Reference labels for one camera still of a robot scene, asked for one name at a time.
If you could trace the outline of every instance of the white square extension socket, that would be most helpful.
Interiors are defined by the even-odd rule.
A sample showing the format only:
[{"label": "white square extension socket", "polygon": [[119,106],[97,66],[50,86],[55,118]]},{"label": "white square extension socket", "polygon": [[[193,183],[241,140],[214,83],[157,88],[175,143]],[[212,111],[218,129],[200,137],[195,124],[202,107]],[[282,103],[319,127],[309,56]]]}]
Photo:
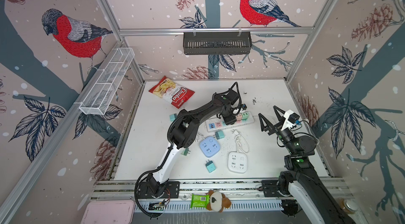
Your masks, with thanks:
[{"label": "white square extension socket", "polygon": [[236,173],[245,173],[247,171],[247,156],[244,153],[230,152],[228,169]]}]

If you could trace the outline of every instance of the wire mesh basket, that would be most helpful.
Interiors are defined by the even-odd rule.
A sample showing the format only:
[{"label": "wire mesh basket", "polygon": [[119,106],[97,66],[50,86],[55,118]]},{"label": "wire mesh basket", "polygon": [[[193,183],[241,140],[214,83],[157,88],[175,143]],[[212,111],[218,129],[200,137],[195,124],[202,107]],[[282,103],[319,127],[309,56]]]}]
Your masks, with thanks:
[{"label": "wire mesh basket", "polygon": [[252,47],[250,32],[185,32],[184,54],[248,54]]},{"label": "wire mesh basket", "polygon": [[133,58],[132,48],[121,47],[115,51],[79,107],[84,114],[105,114]]}]

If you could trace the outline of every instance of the green package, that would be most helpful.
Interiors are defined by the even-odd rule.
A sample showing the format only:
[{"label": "green package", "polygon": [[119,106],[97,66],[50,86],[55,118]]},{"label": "green package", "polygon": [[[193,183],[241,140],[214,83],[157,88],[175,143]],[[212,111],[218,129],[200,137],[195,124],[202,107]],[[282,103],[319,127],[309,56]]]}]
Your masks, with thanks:
[{"label": "green package", "polygon": [[191,207],[206,207],[209,203],[209,195],[195,195],[191,197]]}]

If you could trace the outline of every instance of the stuffed animal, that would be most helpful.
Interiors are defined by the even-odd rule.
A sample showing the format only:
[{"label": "stuffed animal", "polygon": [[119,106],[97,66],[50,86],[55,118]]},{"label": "stuffed animal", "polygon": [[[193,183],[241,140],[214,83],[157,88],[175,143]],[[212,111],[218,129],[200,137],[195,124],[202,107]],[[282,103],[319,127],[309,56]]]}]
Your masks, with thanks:
[{"label": "stuffed animal", "polygon": [[210,190],[208,192],[209,203],[207,204],[207,209],[209,211],[222,212],[225,208],[229,208],[231,205],[230,200],[225,196],[225,194],[219,191]]}]

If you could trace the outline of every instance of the red snack bag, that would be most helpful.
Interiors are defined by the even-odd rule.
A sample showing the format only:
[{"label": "red snack bag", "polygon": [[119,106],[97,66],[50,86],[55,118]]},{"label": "red snack bag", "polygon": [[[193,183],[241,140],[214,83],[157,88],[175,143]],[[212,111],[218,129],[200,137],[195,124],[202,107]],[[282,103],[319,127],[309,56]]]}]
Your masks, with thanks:
[{"label": "red snack bag", "polygon": [[177,109],[194,94],[194,91],[175,83],[166,76],[149,92],[171,103]]}]

